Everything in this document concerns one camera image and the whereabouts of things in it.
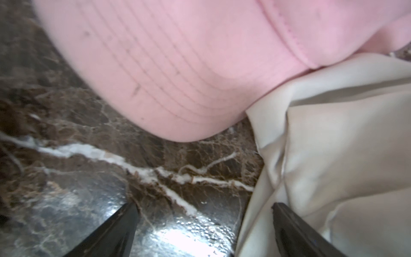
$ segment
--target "marble floor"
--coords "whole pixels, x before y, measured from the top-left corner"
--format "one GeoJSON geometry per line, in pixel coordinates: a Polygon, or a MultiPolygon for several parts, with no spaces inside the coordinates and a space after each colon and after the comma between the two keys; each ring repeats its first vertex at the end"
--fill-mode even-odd
{"type": "Polygon", "coordinates": [[[63,256],[125,202],[131,256],[232,256],[263,162],[247,120],[157,138],[95,95],[28,0],[0,0],[0,256],[63,256]]]}

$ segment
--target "beige fabric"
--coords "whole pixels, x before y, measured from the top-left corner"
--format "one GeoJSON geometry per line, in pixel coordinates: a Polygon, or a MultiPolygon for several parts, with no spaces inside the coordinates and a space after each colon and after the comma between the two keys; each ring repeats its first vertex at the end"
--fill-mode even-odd
{"type": "Polygon", "coordinates": [[[411,63],[358,54],[247,114],[265,167],[236,256],[279,256],[276,201],[347,256],[411,256],[411,63]]]}

